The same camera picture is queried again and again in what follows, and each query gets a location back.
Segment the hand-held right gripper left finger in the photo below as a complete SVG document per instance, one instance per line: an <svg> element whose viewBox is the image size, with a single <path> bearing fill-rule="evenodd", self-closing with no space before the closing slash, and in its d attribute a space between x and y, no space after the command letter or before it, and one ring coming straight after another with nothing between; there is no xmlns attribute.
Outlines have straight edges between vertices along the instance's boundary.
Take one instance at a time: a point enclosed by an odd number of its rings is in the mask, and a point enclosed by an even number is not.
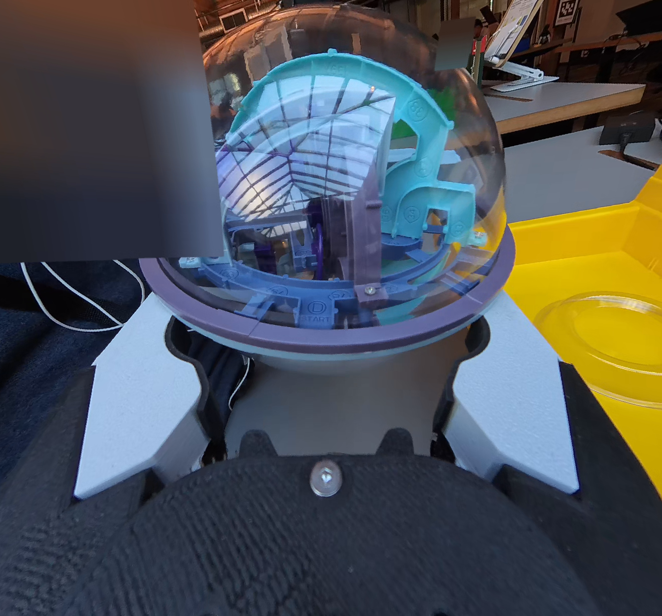
<svg viewBox="0 0 662 616"><path fill-rule="evenodd" d="M76 498L148 469L169 484L202 467L203 387L194 364L167 346L171 317L150 294L96 358Z"/></svg>

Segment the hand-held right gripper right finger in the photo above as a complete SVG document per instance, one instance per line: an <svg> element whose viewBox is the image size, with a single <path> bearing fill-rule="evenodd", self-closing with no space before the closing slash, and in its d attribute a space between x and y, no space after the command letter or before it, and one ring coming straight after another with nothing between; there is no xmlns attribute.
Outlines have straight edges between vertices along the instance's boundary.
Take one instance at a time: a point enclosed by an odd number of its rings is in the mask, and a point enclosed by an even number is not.
<svg viewBox="0 0 662 616"><path fill-rule="evenodd" d="M468 332L433 423L441 451L492 481L505 465L566 494L579 490L559 358L511 298Z"/></svg>

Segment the clear maze ball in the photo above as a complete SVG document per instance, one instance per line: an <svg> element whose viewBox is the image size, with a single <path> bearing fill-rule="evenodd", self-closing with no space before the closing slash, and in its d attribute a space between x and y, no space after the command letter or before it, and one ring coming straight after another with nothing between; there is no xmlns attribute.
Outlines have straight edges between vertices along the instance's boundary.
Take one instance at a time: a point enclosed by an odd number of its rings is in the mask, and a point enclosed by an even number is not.
<svg viewBox="0 0 662 616"><path fill-rule="evenodd" d="M316 3L206 51L222 250L139 262L189 335L333 374L481 317L514 247L501 137L458 48Z"/></svg>

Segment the yellow plastic bin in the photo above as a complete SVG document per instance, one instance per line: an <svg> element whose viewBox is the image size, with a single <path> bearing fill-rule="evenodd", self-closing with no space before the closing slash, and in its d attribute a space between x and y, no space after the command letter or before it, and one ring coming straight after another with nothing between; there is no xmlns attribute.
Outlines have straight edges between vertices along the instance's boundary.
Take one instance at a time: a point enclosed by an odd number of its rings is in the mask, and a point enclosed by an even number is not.
<svg viewBox="0 0 662 616"><path fill-rule="evenodd" d="M661 170L629 203L510 224L516 261L506 292L534 323L541 309L583 292L661 302ZM592 391L661 492L661 409Z"/></svg>

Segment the black power adapter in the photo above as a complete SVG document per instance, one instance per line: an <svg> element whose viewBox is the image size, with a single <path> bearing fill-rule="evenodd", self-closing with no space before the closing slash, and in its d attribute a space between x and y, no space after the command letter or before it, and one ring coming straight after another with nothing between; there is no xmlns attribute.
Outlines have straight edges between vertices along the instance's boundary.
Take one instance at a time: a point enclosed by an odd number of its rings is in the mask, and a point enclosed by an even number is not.
<svg viewBox="0 0 662 616"><path fill-rule="evenodd" d="M626 116L611 116L602 127L600 146L619 146L623 151L630 144L649 142L656 126L651 112L637 112Z"/></svg>

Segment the grey table with wooden edge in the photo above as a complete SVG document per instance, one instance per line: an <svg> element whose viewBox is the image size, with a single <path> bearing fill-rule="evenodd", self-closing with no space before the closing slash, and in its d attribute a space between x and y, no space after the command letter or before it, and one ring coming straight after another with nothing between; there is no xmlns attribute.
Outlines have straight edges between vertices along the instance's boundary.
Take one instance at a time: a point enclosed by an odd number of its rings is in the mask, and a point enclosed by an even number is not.
<svg viewBox="0 0 662 616"><path fill-rule="evenodd" d="M638 104L643 84L548 82L483 95L501 134L569 121Z"/></svg>

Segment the white board stand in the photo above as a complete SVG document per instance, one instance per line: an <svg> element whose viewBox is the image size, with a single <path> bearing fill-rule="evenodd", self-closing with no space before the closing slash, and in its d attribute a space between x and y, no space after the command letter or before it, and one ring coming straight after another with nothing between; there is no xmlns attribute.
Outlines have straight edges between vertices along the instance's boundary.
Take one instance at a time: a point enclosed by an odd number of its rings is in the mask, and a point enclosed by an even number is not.
<svg viewBox="0 0 662 616"><path fill-rule="evenodd" d="M510 74L515 77L515 79L508 82L494 83L486 80L482 82L482 88L490 89L499 93L524 90L559 80L558 76L545 75L540 69L515 64L507 58L501 58L497 55L492 55L491 58L486 59L485 66L491 66L492 69L496 69L501 73Z"/></svg>

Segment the wooden desk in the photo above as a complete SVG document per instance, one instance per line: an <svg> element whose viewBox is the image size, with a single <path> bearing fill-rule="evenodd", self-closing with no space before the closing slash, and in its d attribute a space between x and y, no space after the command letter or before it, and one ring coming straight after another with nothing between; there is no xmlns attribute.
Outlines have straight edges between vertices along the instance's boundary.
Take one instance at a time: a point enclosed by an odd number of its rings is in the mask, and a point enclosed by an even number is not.
<svg viewBox="0 0 662 616"><path fill-rule="evenodd" d="M606 68L619 61L631 62L636 57L650 57L661 51L661 32L628 36L616 34L609 39L585 44L565 44L553 49L568 68L598 66Z"/></svg>

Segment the printed instruction sheet board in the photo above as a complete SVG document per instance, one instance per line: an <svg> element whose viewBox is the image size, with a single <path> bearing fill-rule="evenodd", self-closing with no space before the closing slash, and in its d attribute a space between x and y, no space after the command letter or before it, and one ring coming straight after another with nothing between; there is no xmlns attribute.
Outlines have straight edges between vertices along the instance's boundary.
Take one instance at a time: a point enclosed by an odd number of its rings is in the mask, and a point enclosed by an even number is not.
<svg viewBox="0 0 662 616"><path fill-rule="evenodd" d="M511 0L499 28L487 44L484 53L486 65L499 68L508 61L542 2L543 0Z"/></svg>

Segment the black laptop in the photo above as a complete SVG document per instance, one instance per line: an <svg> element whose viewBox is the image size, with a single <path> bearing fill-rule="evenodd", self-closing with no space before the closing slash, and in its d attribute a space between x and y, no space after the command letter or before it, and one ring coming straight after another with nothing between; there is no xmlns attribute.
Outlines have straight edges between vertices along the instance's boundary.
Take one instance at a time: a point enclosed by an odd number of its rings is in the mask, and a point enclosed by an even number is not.
<svg viewBox="0 0 662 616"><path fill-rule="evenodd" d="M661 32L662 0L650 0L616 12L629 37Z"/></svg>

